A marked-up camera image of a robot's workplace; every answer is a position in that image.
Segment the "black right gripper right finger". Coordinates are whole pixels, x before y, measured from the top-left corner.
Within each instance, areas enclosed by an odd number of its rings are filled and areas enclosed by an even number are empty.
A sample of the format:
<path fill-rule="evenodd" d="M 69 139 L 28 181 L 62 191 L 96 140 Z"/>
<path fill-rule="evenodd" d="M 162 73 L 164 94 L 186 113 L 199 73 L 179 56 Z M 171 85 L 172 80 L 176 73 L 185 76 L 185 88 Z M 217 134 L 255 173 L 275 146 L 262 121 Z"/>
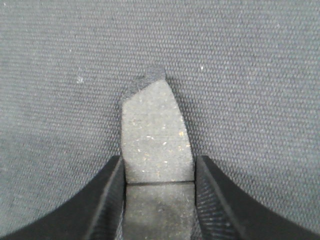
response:
<path fill-rule="evenodd" d="M 195 202 L 204 240 L 318 240 L 238 187 L 206 155 L 196 158 Z"/>

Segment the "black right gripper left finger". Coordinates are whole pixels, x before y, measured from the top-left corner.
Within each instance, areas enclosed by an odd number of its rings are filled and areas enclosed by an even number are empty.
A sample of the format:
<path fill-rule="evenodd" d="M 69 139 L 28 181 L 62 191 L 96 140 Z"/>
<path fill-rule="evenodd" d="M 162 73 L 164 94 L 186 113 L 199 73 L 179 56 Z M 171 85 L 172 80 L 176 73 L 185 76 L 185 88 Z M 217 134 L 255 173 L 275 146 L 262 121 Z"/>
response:
<path fill-rule="evenodd" d="M 124 161 L 112 156 L 76 195 L 4 240 L 115 240 L 125 198 Z"/>

